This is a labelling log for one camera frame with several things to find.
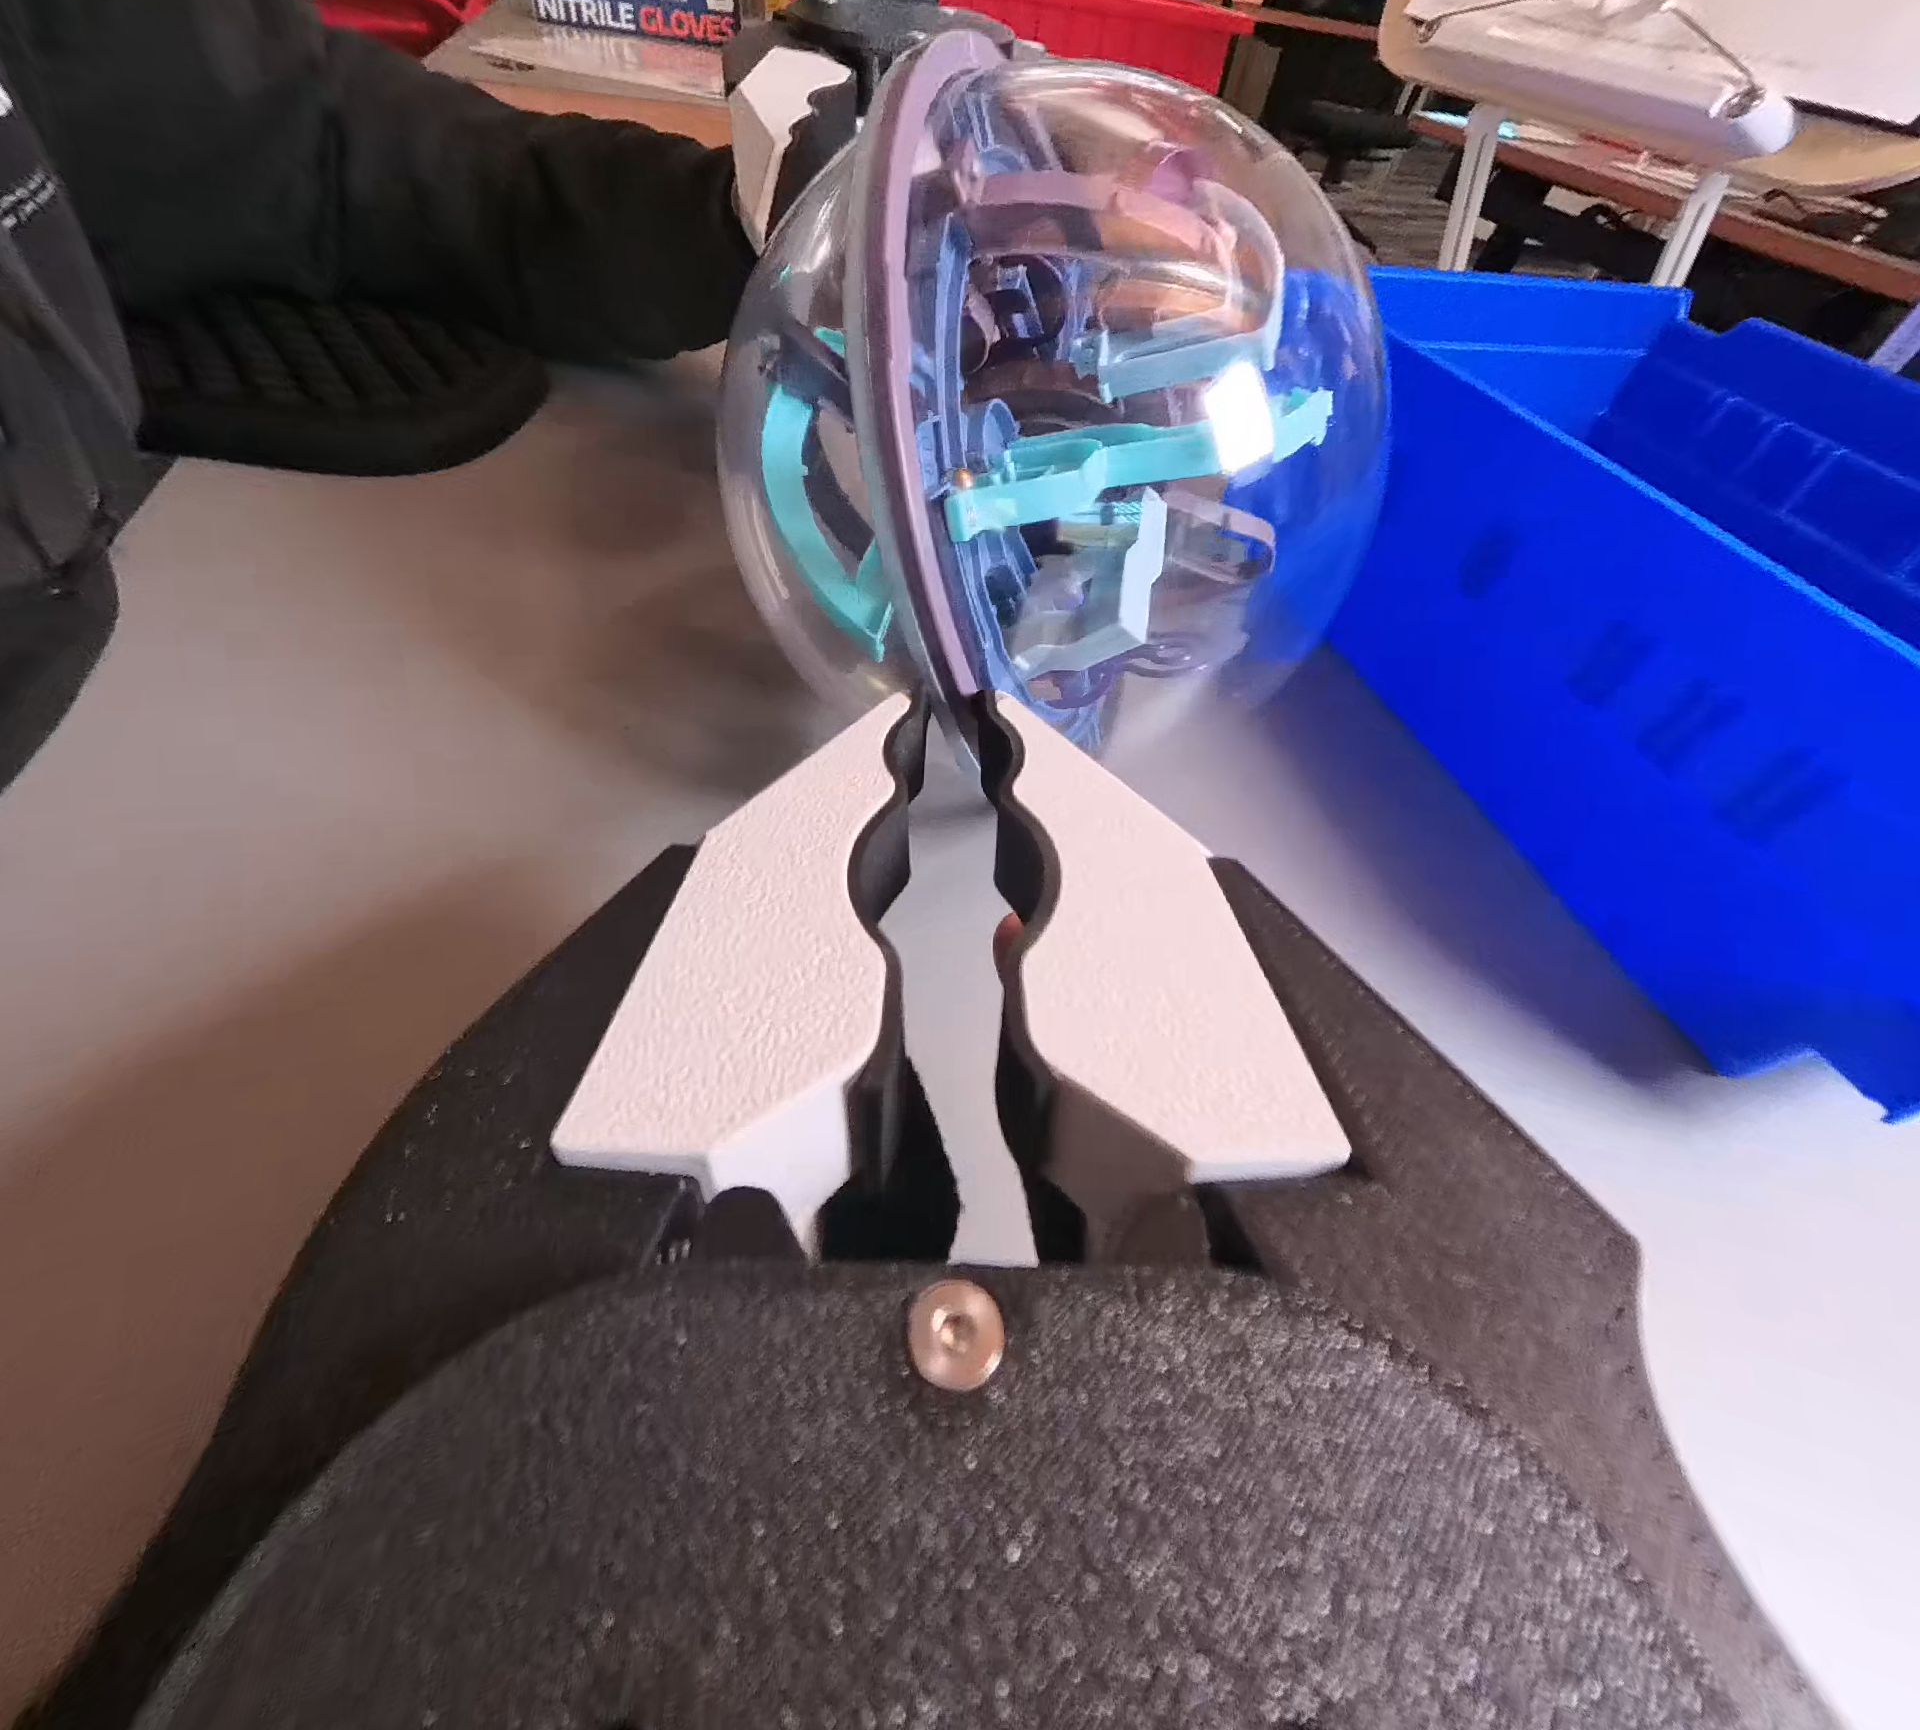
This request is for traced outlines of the clear maze ball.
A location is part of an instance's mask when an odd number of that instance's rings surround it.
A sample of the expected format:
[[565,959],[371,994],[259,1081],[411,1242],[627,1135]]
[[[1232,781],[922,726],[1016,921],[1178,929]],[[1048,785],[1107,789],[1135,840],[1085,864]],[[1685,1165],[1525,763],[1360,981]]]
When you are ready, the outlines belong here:
[[1386,492],[1367,255],[1284,140],[949,18],[766,229],[719,377],[741,587],[853,713],[1097,756],[1321,647]]

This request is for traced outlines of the blue plastic bin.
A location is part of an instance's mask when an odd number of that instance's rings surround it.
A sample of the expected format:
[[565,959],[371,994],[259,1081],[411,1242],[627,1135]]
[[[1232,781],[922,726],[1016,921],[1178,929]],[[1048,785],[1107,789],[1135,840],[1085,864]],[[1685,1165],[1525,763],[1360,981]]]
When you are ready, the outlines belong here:
[[1372,293],[1331,647],[1716,1073],[1913,1116],[1913,381],[1677,290]]

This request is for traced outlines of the red plastic bin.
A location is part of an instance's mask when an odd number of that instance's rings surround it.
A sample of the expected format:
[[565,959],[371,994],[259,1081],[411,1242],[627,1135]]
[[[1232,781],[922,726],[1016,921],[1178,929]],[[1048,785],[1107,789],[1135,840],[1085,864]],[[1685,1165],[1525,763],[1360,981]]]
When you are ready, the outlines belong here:
[[1106,60],[1217,94],[1256,25],[1208,0],[941,0],[1065,60]]

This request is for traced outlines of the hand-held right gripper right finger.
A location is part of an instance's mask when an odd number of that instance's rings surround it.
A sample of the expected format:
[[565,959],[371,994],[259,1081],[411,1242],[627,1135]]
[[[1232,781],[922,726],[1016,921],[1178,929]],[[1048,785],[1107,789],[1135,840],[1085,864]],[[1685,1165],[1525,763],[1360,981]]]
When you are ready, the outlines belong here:
[[1124,1257],[1213,1189],[1350,1165],[1353,1140],[1212,851],[1013,698],[983,698],[997,1122],[1038,1257]]

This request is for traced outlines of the person's left forearm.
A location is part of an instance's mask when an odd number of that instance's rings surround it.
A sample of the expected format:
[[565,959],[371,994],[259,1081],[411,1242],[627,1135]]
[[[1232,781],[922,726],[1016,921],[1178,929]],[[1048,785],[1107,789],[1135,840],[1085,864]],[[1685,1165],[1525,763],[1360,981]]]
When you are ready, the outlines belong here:
[[755,253],[731,155],[525,111],[305,0],[88,0],[61,173],[121,302],[268,287],[399,302],[542,359],[728,336]]

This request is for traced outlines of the person's black printed jacket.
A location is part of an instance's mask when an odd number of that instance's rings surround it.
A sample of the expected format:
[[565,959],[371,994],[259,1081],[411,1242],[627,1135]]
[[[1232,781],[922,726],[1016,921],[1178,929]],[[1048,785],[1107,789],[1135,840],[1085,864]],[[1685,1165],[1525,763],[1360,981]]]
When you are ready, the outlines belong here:
[[3,785],[80,698],[117,623],[114,545],[159,466],[121,319],[45,137],[31,25],[5,0],[3,48]]

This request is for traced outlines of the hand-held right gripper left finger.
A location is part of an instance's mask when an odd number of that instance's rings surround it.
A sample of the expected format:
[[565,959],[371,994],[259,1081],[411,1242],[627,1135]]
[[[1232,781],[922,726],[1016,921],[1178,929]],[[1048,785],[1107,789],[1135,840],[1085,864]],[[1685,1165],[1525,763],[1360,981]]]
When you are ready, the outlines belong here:
[[906,813],[927,713],[892,692],[713,825],[554,1122],[560,1165],[758,1189],[805,1256],[899,1152]]

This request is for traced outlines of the instruction sheet on stand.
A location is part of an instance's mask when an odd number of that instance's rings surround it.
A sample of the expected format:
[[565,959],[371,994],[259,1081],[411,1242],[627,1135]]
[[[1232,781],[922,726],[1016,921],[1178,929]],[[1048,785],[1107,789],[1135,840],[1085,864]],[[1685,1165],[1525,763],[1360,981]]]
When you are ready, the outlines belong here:
[[1917,0],[1386,0],[1388,71],[1469,100],[1439,266],[1465,266],[1504,125],[1689,176],[1652,281],[1681,285],[1737,186],[1874,198],[1913,184]]

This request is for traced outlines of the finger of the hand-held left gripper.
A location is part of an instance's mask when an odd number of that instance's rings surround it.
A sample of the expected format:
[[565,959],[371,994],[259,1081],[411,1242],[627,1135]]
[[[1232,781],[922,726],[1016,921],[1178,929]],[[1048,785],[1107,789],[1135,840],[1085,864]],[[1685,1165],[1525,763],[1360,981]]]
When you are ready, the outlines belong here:
[[859,132],[859,78],[826,54],[768,44],[728,83],[731,208],[760,255],[805,186]]

